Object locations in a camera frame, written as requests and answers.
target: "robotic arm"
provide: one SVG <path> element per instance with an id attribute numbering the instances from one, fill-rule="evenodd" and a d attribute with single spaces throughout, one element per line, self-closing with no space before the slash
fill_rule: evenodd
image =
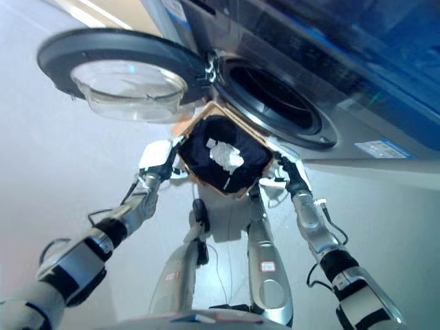
<path id="1" fill-rule="evenodd" d="M 286 189 L 298 215 L 301 236 L 309 243 L 313 257 L 340 302 L 336 314 L 344 330 L 405 329 L 395 303 L 326 227 L 295 163 L 280 153 L 276 156 L 289 175 Z"/>
<path id="2" fill-rule="evenodd" d="M 49 257 L 36 281 L 0 302 L 0 329 L 55 329 L 64 309 L 82 303 L 101 283 L 113 251 L 151 218 L 160 184 L 171 176 L 176 147 L 149 144 L 127 196 L 108 217 Z"/>

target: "label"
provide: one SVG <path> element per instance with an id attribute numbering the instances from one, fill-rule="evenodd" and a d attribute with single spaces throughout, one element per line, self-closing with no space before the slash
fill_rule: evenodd
<path id="1" fill-rule="evenodd" d="M 355 143 L 355 146 L 372 155 L 374 158 L 414 158 L 409 152 L 387 139 Z"/>
<path id="2" fill-rule="evenodd" d="M 180 272 L 174 272 L 174 273 L 167 274 L 165 276 L 165 281 L 169 282 L 169 281 L 177 280 L 179 278 L 179 276 L 180 276 Z"/>
<path id="3" fill-rule="evenodd" d="M 263 273 L 266 272 L 275 272 L 275 262 L 273 261 L 261 261 L 260 269 Z"/>
<path id="4" fill-rule="evenodd" d="M 162 3 L 164 4 L 166 10 L 173 15 L 174 17 L 177 17 L 179 20 L 183 22 L 187 22 L 184 9 L 182 8 L 182 5 L 177 0 L 162 0 Z"/>

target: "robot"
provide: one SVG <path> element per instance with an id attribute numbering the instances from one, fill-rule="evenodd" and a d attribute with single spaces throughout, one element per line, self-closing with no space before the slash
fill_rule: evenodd
<path id="1" fill-rule="evenodd" d="M 179 141 L 147 146 L 122 203 L 79 239 L 72 240 L 40 266 L 36 280 L 0 302 L 1 329 L 56 329 L 66 307 L 84 302 L 107 271 L 105 262 L 121 242 L 155 213 L 158 189 L 173 172 Z M 406 329 L 398 308 L 369 273 L 328 229 L 319 203 L 295 162 L 282 149 L 273 150 L 289 180 L 276 181 L 291 195 L 302 237 L 331 283 L 339 300 L 336 315 L 343 329 Z M 217 306 L 193 310 L 195 271 L 208 262 L 210 229 L 204 203 L 193 202 L 196 218 L 183 245 L 166 262 L 155 288 L 148 316 L 109 329 L 287 329 L 293 301 L 280 254 L 274 245 L 259 185 L 248 193 L 252 204 L 247 227 L 252 306 Z M 328 211 L 321 203 L 326 218 Z"/>

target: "cable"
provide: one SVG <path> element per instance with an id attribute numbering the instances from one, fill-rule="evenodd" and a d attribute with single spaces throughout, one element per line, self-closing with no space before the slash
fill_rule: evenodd
<path id="1" fill-rule="evenodd" d="M 87 215 L 87 219 L 89 220 L 91 226 L 93 227 L 93 226 L 95 225 L 95 221 L 92 219 L 92 217 L 93 217 L 94 215 L 99 215 L 100 213 L 104 213 L 104 212 L 110 212 L 110 211 L 112 211 L 112 210 L 113 210 L 113 208 L 105 208 L 104 210 L 94 211 L 94 212 L 89 213 L 89 214 Z"/>
<path id="2" fill-rule="evenodd" d="M 232 263 L 231 263 L 231 251 L 230 251 L 230 247 L 229 247 L 229 242 L 230 242 L 230 229 L 231 229 L 231 217 L 232 217 L 232 207 L 230 208 L 229 211 L 229 219 L 228 219 L 228 259 L 229 259 L 229 272 L 230 272 L 230 285 L 231 285 L 231 294 L 230 294 L 230 300 L 229 303 L 232 302 Z"/>
<path id="3" fill-rule="evenodd" d="M 49 242 L 49 244 L 46 245 L 46 247 L 41 251 L 40 258 L 38 259 L 38 266 L 41 266 L 44 263 L 44 258 L 46 257 L 47 251 L 53 246 L 53 244 L 57 243 L 67 243 L 70 242 L 70 239 L 61 238 L 61 239 L 54 239 L 53 241 Z"/>
<path id="4" fill-rule="evenodd" d="M 314 270 L 316 269 L 317 266 L 318 266 L 318 264 L 316 263 L 310 269 L 309 275 L 307 275 L 307 282 L 306 282 L 307 286 L 314 287 L 315 285 L 319 284 L 319 285 L 322 285 L 323 287 L 326 287 L 328 290 L 331 291 L 331 293 L 333 293 L 333 290 L 331 289 L 330 285 L 325 284 L 324 282 L 321 282 L 320 280 L 314 280 L 312 283 L 310 283 L 311 274 L 314 272 Z"/>
<path id="5" fill-rule="evenodd" d="M 221 280 L 220 277 L 220 273 L 219 273 L 219 254 L 217 253 L 217 250 L 215 249 L 215 247 L 213 247 L 211 244 L 206 244 L 209 248 L 214 250 L 215 253 L 215 270 L 217 272 L 217 276 L 219 277 L 219 281 L 220 281 L 220 285 L 221 285 L 221 289 L 223 290 L 223 295 L 225 296 L 225 301 L 226 304 L 228 304 L 228 296 L 226 295 L 226 290 L 225 290 L 225 286 L 223 285 L 223 281 Z"/>
<path id="6" fill-rule="evenodd" d="M 322 212 L 325 215 L 325 218 L 330 223 L 330 226 L 335 228 L 344 237 L 344 241 L 342 242 L 342 244 L 346 245 L 349 242 L 349 236 L 345 233 L 344 230 L 342 230 L 340 227 L 338 227 L 338 225 L 336 225 L 334 222 L 332 222 L 332 220 L 330 219 L 330 214 L 329 214 L 329 211 L 327 210 L 327 208 L 322 207 L 322 206 L 321 206 L 321 208 L 322 208 Z"/>
<path id="7" fill-rule="evenodd" d="M 278 207 L 279 205 L 281 205 L 281 203 L 283 203 L 286 200 L 287 196 L 290 196 L 290 194 L 286 191 L 285 196 L 280 201 L 277 200 L 278 203 L 276 203 L 274 206 L 270 206 L 270 201 L 271 200 L 269 199 L 269 201 L 267 203 L 267 208 L 276 208 L 276 207 Z"/>
<path id="8" fill-rule="evenodd" d="M 136 186 L 138 185 L 138 182 L 139 182 L 139 179 L 138 179 L 138 177 L 136 177 L 136 178 L 135 178 L 135 181 L 133 181 L 133 183 L 131 184 L 131 186 L 130 186 L 130 188 L 129 188 L 129 191 L 126 192 L 126 194 L 125 194 L 124 198 L 122 199 L 120 205 L 122 205 L 123 203 L 125 203 L 125 201 L 127 200 L 127 198 L 130 197 L 130 195 L 133 193 L 133 191 L 135 190 Z"/>

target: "floor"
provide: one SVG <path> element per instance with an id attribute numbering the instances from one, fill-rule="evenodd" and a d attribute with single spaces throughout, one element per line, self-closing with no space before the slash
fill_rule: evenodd
<path id="1" fill-rule="evenodd" d="M 0 0 L 0 297 L 32 281 L 49 241 L 79 235 L 89 228 L 88 212 L 117 205 L 145 145 L 170 136 L 169 126 L 100 118 L 40 72 L 35 54 L 41 42 L 79 26 L 40 1 Z M 312 170 L 308 176 L 315 196 L 327 197 L 333 220 L 349 234 L 352 255 L 400 306 L 410 328 L 434 329 L 439 193 L 374 177 Z M 269 195 L 267 213 L 294 296 L 294 328 L 340 329 L 337 300 L 305 285 L 314 260 L 292 203 Z M 155 216 L 118 248 L 104 282 L 87 302 L 66 311 L 60 328 L 90 329 L 144 316 L 166 259 L 188 230 L 197 196 L 208 207 L 208 242 L 218 260 L 210 248 L 209 264 L 197 271 L 194 306 L 248 303 L 246 202 L 174 182 L 164 184 Z M 314 276 L 322 278 L 322 272 Z"/>

